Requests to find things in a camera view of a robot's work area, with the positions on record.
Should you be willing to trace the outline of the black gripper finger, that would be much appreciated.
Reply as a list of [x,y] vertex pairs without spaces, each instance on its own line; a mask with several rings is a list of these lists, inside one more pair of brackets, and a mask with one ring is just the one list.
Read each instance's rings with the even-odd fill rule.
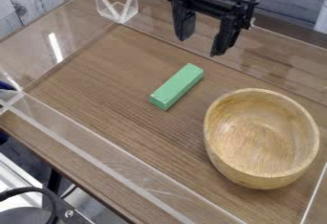
[[241,27],[237,17],[228,14],[221,19],[220,31],[215,36],[211,56],[221,56],[236,42]]
[[171,6],[175,34],[184,41],[195,31],[195,10],[188,0],[171,0]]

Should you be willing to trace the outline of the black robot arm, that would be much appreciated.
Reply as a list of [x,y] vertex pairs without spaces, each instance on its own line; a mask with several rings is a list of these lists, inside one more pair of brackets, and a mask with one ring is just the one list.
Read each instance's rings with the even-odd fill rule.
[[167,0],[172,8],[173,31],[180,41],[195,32],[196,14],[200,12],[220,20],[211,56],[221,56],[235,45],[243,29],[253,23],[253,10],[259,0]]

